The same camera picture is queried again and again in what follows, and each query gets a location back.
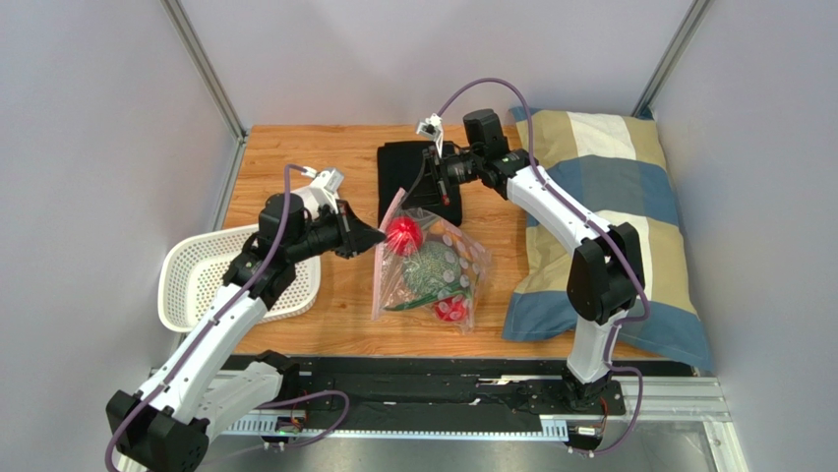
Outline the red fake apple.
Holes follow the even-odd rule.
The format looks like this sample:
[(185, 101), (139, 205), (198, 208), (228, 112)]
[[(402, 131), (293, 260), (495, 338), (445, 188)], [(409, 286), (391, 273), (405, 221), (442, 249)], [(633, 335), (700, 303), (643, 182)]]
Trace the red fake apple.
[(424, 243), (421, 226), (409, 216), (397, 216), (386, 230), (387, 246), (398, 256), (407, 257), (416, 253)]

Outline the clear zip top bag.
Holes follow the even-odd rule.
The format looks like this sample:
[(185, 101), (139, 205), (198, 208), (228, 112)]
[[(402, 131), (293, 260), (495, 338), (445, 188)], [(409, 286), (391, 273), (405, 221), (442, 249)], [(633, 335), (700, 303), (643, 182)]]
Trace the clear zip top bag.
[(380, 229), (386, 240), (375, 248), (371, 318), (422, 309), (440, 323), (471, 331), (490, 280), (491, 252), (443, 217), (409, 208), (404, 189)]

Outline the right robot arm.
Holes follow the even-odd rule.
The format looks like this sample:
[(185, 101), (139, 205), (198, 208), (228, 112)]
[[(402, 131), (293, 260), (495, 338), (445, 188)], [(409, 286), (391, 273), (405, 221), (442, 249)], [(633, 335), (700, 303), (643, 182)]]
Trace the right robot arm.
[(580, 410), (599, 401), (612, 376), (616, 335), (637, 300), (644, 271), (637, 230), (613, 225), (562, 190), (525, 149), (513, 149), (491, 109), (467, 114), (467, 147), (446, 147), (443, 120), (433, 114), (416, 133), (432, 145), (407, 207), (447, 206), (452, 190), (480, 181), (533, 216), (571, 255), (567, 295), (577, 313), (573, 348), (562, 373), (562, 398)]

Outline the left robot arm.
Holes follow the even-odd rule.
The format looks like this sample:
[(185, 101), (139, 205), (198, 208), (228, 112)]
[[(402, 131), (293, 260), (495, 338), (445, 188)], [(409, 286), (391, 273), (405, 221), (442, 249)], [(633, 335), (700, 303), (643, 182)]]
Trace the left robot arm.
[(241, 417), (263, 405), (292, 404), (284, 383), (299, 368), (270, 350), (219, 387), (210, 383), (294, 282), (297, 264), (327, 252), (351, 259), (385, 239), (345, 200), (309, 212), (294, 193), (268, 198), (257, 230), (230, 263), (198, 325), (135, 392), (118, 390), (109, 400), (106, 469), (114, 470), (113, 456), (120, 453), (149, 471), (194, 471), (210, 444)]

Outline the red fake tomato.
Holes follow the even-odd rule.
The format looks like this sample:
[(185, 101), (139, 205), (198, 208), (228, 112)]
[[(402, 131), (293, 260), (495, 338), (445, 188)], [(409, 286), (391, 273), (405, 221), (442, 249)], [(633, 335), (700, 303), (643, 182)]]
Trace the red fake tomato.
[(455, 295), (434, 303), (433, 312), (442, 322), (462, 323), (468, 318), (467, 302), (463, 295)]

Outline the black folded cloth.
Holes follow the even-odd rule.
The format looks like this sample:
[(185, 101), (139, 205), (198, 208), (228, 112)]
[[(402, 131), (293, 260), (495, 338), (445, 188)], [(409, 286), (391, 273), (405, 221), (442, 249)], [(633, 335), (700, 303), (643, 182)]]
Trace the black folded cloth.
[[(399, 189), (409, 191), (415, 183), (423, 162), (422, 152), (431, 146), (425, 141), (385, 143), (377, 149), (378, 169), (378, 223), (381, 224)], [(424, 206), (453, 225), (459, 227), (463, 220), (462, 198), (458, 189), (451, 194), (449, 206)]]

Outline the white perforated plastic basket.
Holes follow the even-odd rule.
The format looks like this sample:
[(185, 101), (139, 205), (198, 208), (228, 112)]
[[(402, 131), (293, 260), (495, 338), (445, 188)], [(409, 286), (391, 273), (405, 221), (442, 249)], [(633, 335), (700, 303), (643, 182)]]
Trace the white perforated plastic basket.
[[(176, 333), (190, 332), (210, 308), (222, 277), (239, 255), (255, 224), (187, 238), (167, 254), (158, 282), (160, 322)], [(315, 304), (321, 285), (321, 258), (296, 265), (295, 281), (263, 317), (269, 323), (300, 316)]]

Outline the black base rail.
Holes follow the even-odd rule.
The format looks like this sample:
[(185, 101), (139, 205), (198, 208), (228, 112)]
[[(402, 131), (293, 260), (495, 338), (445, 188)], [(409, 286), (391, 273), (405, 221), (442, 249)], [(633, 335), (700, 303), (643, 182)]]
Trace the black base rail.
[(589, 400), (574, 400), (561, 360), (294, 357), (288, 405), (254, 410), (229, 436), (538, 441), (595, 449), (625, 430), (731, 419), (719, 382), (670, 361), (629, 360)]

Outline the left aluminium frame post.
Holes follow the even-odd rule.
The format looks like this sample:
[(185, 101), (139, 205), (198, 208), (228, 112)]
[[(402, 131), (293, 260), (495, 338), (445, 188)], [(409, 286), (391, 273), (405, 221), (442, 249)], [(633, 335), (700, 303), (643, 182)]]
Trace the left aluminium frame post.
[(228, 131), (236, 142), (243, 143), (248, 137), (247, 128), (244, 126), (228, 93), (224, 89), (183, 3), (178, 0), (161, 0), (160, 3), (197, 68)]

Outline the aluminium frame post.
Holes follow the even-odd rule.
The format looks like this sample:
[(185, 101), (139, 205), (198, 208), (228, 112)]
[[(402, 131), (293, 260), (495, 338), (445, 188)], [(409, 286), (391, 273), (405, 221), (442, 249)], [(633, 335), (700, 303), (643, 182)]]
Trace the aluminium frame post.
[(197, 68), (228, 131), (236, 142), (243, 143), (248, 137), (247, 128), (244, 126), (228, 93), (224, 89), (183, 3), (178, 0), (161, 0), (160, 3)]
[(633, 117), (644, 119), (652, 117), (651, 106), (654, 100), (674, 72), (713, 4), (713, 0), (693, 0), (690, 2), (684, 17), (632, 110), (631, 115)]

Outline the right aluminium frame post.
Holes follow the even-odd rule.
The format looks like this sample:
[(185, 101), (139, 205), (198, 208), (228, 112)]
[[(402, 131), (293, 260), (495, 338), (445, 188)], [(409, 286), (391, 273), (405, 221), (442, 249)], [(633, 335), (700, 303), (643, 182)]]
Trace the right aluminium frame post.
[(713, 4), (713, 0), (693, 0), (690, 2), (684, 17), (632, 110), (631, 115), (633, 117), (644, 119), (652, 117), (651, 106), (654, 100), (674, 72)]

